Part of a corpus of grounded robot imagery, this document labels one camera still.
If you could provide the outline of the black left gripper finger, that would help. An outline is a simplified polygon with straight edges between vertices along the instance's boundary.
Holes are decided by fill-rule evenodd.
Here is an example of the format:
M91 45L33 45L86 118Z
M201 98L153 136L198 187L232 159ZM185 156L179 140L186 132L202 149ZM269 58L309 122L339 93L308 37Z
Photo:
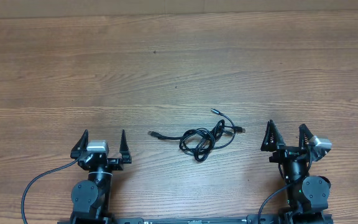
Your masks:
M75 146L73 147L73 149L70 152L70 157L72 159L77 159L79 158L82 153L84 151L86 151L86 147L88 145L88 141L89 141L89 132L86 129L84 131L84 133L82 134L82 136L80 137L79 141L75 144Z
M119 153L121 154L121 159L123 164L132 163L132 156L129 151L129 146L127 145L126 132L124 129L122 130L121 133Z

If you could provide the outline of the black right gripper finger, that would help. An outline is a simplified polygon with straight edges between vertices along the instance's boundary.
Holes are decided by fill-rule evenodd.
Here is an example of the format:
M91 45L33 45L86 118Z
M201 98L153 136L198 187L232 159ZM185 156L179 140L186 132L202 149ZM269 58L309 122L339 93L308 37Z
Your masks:
M285 146L285 141L277 129L274 121L271 119L267 123L264 140L260 147L261 151L274 152L281 150Z
M301 124L299 126L299 147L301 149L310 149L312 144L311 144L311 139L313 138L313 134L312 132L308 129L308 127L306 126L306 124Z

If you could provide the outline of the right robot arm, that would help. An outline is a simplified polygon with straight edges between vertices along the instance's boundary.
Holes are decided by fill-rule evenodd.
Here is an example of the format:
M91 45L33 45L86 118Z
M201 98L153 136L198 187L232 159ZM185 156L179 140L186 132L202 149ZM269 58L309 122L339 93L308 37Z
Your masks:
M273 120L268 121L261 151L271 152L271 163L278 165L285 185L269 195L259 208L258 223L332 223L331 215L325 215L331 183L320 175L310 175L312 163L322 159L331 149L332 142L312 134L305 124L299 126L297 146L286 145ZM288 207L276 215L262 216L267 202L281 192L287 193Z

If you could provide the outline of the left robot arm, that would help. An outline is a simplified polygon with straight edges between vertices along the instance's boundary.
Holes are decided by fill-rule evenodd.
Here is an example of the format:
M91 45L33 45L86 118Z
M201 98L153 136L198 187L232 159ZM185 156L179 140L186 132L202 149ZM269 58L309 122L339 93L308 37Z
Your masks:
M109 146L105 140L89 140L89 132L84 131L80 140L71 150L70 157L79 167L88 172L88 178L78 182L71 191L73 211L70 223L116 223L109 212L112 173L123 170L132 162L126 140L126 132L121 133L119 153L121 157L109 157Z

